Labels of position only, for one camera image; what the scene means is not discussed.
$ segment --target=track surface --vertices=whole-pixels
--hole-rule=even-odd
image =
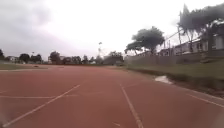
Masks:
[[[98,67],[0,72],[7,128],[224,128],[224,100]]]

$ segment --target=white lane line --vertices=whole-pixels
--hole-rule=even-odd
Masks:
[[[212,95],[209,95],[209,94],[206,94],[206,93],[203,93],[203,92],[198,92],[198,91],[195,91],[195,90],[184,88],[184,87],[181,87],[181,86],[178,86],[178,85],[175,85],[175,84],[174,84],[173,87],[176,87],[177,89],[180,89],[180,90],[186,90],[186,91],[189,91],[189,92],[193,92],[193,93],[196,93],[196,94],[199,94],[199,95],[204,95],[204,96],[207,96],[207,97],[210,97],[210,98],[214,98],[214,99],[218,99],[218,100],[224,100],[224,98],[221,98],[221,97],[212,96]]]
[[[217,104],[217,103],[215,103],[215,102],[212,102],[212,101],[209,101],[209,100],[205,100],[205,99],[202,99],[202,98],[199,98],[199,97],[190,95],[190,94],[187,94],[187,95],[190,96],[190,97],[193,97],[193,98],[195,98],[195,99],[202,100],[202,101],[204,101],[204,102],[207,102],[207,103],[210,103],[210,104],[214,104],[214,105],[216,105],[216,106],[219,106],[219,107],[224,108],[224,105]]]
[[[7,98],[7,99],[52,99],[57,96],[38,96],[38,97],[31,97],[31,96],[1,96],[0,98]]]
[[[1,91],[0,94],[1,94],[1,93],[5,93],[5,92],[8,92],[8,91]]]
[[[133,104],[131,103],[131,100],[129,99],[129,97],[128,97],[126,91],[124,90],[124,87],[122,87],[121,84],[120,84],[120,87],[121,87],[121,89],[122,89],[122,91],[123,91],[123,94],[124,94],[124,96],[125,96],[125,98],[126,98],[126,100],[127,100],[127,102],[128,102],[129,108],[130,108],[130,110],[131,110],[131,112],[132,112],[132,115],[133,115],[134,118],[135,118],[135,121],[136,121],[136,123],[137,123],[137,125],[138,125],[138,128],[144,128],[144,127],[143,127],[143,124],[142,124],[142,122],[141,122],[141,120],[140,120],[140,118],[139,118],[139,116],[138,116],[138,113],[135,111],[134,106],[133,106]]]
[[[63,93],[63,94],[61,94],[61,95],[59,95],[59,96],[57,96],[57,97],[55,97],[55,98],[49,100],[48,102],[44,103],[43,105],[40,105],[40,106],[34,108],[33,110],[31,110],[31,111],[29,111],[29,112],[27,112],[27,113],[25,113],[25,114],[23,114],[23,115],[21,115],[21,116],[15,118],[15,119],[9,121],[8,123],[3,124],[3,128],[6,128],[6,127],[8,127],[8,126],[10,126],[10,125],[12,125],[12,124],[14,124],[14,123],[16,123],[17,121],[19,121],[19,120],[21,120],[21,119],[23,119],[23,118],[25,118],[25,117],[27,117],[27,116],[33,114],[34,112],[36,112],[36,111],[42,109],[43,107],[49,105],[50,103],[52,103],[52,102],[54,102],[54,101],[56,101],[56,100],[62,98],[64,95],[68,94],[69,92],[73,91],[74,89],[78,88],[79,86],[80,86],[80,85],[77,85],[77,86],[71,88],[70,90],[66,91],[65,93]]]

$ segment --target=cloudy sky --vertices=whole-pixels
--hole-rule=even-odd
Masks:
[[[51,51],[96,56],[123,51],[139,29],[156,26],[168,37],[184,3],[190,10],[223,0],[0,0],[0,48],[6,56]],[[175,37],[171,44],[178,44]]]

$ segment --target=tree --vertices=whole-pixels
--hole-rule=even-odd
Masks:
[[[41,57],[41,55],[40,54],[37,54],[37,56],[36,56],[36,61],[38,62],[41,62],[42,61],[42,57]]]
[[[3,60],[5,57],[4,57],[4,53],[2,51],[2,49],[0,49],[0,60]]]
[[[123,62],[123,61],[124,59],[123,59],[122,53],[113,51],[113,52],[110,52],[107,57],[105,57],[104,64],[114,65],[117,62]]]
[[[65,57],[62,60],[62,64],[70,64],[72,62],[72,58],[70,57]]]
[[[208,6],[203,9],[196,9],[191,12],[184,7],[178,26],[184,30],[196,32],[201,39],[208,41],[208,51],[212,50],[214,26],[224,22],[224,3],[216,6]]]
[[[94,57],[91,57],[91,59],[89,60],[90,63],[92,63],[93,61],[95,61]]]
[[[126,46],[125,54],[127,54],[127,52],[131,50],[133,50],[135,52],[135,55],[137,55],[136,51],[142,51],[142,47],[139,42],[132,42]]]
[[[99,55],[96,57],[96,64],[102,64],[103,63],[103,59],[102,57],[100,57]]]
[[[29,56],[29,54],[26,54],[26,53],[20,54],[19,60],[21,60],[25,63],[28,63],[28,61],[30,60],[30,56]]]
[[[60,62],[60,53],[54,51],[50,54],[50,59],[52,62],[58,64]]]
[[[161,45],[165,41],[163,32],[154,26],[151,29],[139,30],[132,39],[134,40],[133,47],[139,50],[143,47],[145,50],[150,50],[151,54],[154,54],[157,45]]]
[[[77,56],[76,59],[77,59],[78,64],[82,64],[82,59],[80,56]]]
[[[86,55],[83,56],[83,60],[82,60],[83,64],[88,64],[89,59]]]

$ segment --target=grass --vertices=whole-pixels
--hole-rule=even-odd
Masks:
[[[187,75],[191,77],[212,77],[224,80],[224,60],[212,63],[176,64],[172,66],[130,65],[128,68],[158,71],[169,74]]]
[[[0,64],[0,70],[18,70],[18,69],[35,69],[35,67],[22,66],[16,64]]]
[[[172,66],[137,66],[129,65],[129,70],[153,74],[167,75],[174,81],[187,84],[178,84],[180,86],[208,93],[215,96],[224,97],[224,60],[212,63],[196,63],[186,65]]]

